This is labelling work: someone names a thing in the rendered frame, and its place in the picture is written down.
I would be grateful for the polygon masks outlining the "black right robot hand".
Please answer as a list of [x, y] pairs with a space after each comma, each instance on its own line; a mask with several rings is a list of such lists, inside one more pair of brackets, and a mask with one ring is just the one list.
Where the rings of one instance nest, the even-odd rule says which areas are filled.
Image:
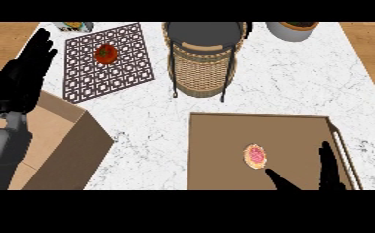
[[[330, 145], [326, 141], [321, 142], [318, 148], [320, 157], [320, 191], [342, 191], [345, 185], [339, 180], [337, 163], [330, 149]], [[299, 188], [271, 170], [265, 169], [265, 174], [274, 184], [275, 190], [281, 191], [299, 191]]]

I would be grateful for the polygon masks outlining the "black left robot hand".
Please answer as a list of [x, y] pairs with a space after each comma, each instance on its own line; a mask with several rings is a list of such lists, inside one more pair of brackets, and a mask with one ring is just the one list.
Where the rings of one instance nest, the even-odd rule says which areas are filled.
[[57, 50], [50, 32], [39, 28], [16, 59], [0, 70], [0, 113], [29, 113], [36, 105], [44, 76]]

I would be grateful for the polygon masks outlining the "brown wooden tray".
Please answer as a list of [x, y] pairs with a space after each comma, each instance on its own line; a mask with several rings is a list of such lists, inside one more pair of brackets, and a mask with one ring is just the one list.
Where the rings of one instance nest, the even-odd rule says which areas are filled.
[[265, 167], [301, 189], [318, 188], [318, 148], [327, 142], [339, 180], [349, 190], [361, 183], [337, 128], [326, 116], [193, 113], [188, 123], [187, 187], [271, 189], [262, 169], [244, 163], [250, 144], [265, 150]]

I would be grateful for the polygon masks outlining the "pink frosted cupcake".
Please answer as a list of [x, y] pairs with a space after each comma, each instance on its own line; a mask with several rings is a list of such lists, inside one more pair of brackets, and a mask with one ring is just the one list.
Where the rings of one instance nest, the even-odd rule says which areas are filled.
[[258, 144], [249, 144], [243, 150], [243, 159], [247, 166], [258, 170], [265, 166], [267, 154], [264, 148]]

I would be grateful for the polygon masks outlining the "wicker tiered basket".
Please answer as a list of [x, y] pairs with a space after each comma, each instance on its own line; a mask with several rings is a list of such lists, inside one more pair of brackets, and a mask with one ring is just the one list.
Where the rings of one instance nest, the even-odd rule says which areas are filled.
[[236, 53], [252, 31], [250, 22], [163, 22], [166, 72], [177, 92], [196, 98], [221, 95], [233, 81]]

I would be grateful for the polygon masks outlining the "brown lattice placemat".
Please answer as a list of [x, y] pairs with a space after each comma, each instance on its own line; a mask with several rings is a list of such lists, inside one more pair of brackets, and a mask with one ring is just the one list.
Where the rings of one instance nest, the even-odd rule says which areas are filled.
[[138, 23], [66, 39], [63, 99], [79, 104], [153, 79]]

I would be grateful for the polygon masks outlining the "red tomato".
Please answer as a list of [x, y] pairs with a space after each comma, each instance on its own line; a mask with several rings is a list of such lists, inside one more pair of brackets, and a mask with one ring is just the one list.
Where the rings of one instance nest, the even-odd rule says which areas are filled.
[[110, 44], [101, 44], [94, 50], [92, 56], [100, 64], [112, 64], [116, 61], [116, 48]]

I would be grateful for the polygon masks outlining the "open brown cardboard box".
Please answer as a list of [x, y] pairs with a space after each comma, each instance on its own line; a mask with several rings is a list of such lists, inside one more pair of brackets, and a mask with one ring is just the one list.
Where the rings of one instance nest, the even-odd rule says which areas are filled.
[[0, 167], [0, 190], [82, 190], [112, 145], [91, 113], [41, 92], [26, 126], [30, 143], [17, 166]]

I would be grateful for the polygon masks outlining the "grey pot with soil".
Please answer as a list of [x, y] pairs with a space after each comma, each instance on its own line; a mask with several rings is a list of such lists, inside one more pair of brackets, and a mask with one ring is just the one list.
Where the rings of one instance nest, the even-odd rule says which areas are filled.
[[272, 35], [287, 42], [301, 42], [305, 40], [317, 25], [318, 23], [312, 22], [309, 26], [299, 27], [287, 22], [267, 22], [267, 28]]

